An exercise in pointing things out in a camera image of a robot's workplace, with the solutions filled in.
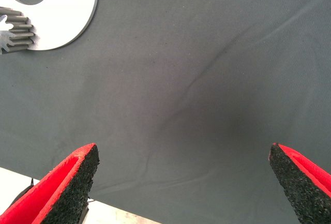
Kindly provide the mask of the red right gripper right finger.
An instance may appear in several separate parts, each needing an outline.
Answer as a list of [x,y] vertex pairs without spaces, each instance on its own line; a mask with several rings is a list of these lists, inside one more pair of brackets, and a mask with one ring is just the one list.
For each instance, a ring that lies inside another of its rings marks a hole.
[[274,143],[269,164],[300,223],[330,223],[330,174],[298,151]]

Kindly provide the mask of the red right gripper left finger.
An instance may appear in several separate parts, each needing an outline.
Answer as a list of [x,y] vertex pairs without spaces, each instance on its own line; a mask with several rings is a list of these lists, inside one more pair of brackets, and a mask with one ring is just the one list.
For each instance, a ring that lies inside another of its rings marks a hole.
[[1,223],[79,223],[98,165],[95,143],[78,148],[9,206]]

